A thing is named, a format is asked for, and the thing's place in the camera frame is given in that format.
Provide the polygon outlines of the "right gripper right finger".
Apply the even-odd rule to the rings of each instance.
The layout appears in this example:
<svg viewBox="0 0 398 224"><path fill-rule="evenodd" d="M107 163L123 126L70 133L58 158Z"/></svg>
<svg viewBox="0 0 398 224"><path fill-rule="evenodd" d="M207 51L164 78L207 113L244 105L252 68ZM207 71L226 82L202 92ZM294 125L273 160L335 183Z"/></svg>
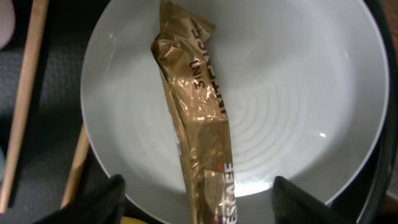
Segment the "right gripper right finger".
<svg viewBox="0 0 398 224"><path fill-rule="evenodd" d="M276 224L349 224L339 213L282 176L274 179L272 209Z"/></svg>

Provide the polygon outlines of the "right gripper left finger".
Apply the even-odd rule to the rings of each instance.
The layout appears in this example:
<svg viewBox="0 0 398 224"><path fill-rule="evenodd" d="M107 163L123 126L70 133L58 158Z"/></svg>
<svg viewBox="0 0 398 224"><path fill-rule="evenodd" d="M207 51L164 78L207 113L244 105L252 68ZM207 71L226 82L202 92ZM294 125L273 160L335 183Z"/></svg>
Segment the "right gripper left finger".
<svg viewBox="0 0 398 224"><path fill-rule="evenodd" d="M125 180L119 174L57 212L34 224L120 224L124 214Z"/></svg>

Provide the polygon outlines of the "grey plate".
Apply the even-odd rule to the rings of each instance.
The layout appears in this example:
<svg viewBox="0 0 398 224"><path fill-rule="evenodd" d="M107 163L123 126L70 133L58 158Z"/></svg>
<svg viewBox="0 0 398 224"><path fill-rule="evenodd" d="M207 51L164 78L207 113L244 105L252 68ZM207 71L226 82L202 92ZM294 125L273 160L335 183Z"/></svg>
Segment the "grey plate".
<svg viewBox="0 0 398 224"><path fill-rule="evenodd" d="M229 116L240 223L272 223L278 175L323 203L353 181L389 99L380 31L364 1L180 0L215 26L207 44ZM177 138L150 45L158 1L111 1L88 44L81 110L104 172L164 223L190 223Z"/></svg>

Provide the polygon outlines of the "gold coffee sachet wrapper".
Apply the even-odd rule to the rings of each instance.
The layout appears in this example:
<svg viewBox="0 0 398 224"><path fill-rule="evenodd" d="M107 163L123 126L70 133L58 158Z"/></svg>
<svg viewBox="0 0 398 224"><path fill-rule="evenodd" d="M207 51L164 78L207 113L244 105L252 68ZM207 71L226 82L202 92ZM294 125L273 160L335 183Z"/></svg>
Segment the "gold coffee sachet wrapper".
<svg viewBox="0 0 398 224"><path fill-rule="evenodd" d="M192 223L237 223L229 119L205 42L215 25L172 1L150 49L177 134Z"/></svg>

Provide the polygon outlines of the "yellow bowl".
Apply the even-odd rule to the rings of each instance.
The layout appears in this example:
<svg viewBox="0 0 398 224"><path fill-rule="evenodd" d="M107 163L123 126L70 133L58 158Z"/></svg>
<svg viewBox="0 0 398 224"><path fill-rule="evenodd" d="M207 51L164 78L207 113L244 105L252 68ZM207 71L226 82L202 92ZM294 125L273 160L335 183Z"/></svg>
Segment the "yellow bowl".
<svg viewBox="0 0 398 224"><path fill-rule="evenodd" d="M148 223L136 218L122 217L121 224L148 224Z"/></svg>

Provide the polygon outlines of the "pink cup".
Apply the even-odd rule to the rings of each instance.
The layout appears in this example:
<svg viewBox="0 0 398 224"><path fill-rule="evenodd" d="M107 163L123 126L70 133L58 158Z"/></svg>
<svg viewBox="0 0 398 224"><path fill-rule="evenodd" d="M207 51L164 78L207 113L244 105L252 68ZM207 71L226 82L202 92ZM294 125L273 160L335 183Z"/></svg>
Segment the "pink cup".
<svg viewBox="0 0 398 224"><path fill-rule="evenodd" d="M0 48L3 49L12 39L16 15L11 0L1 0L0 10Z"/></svg>

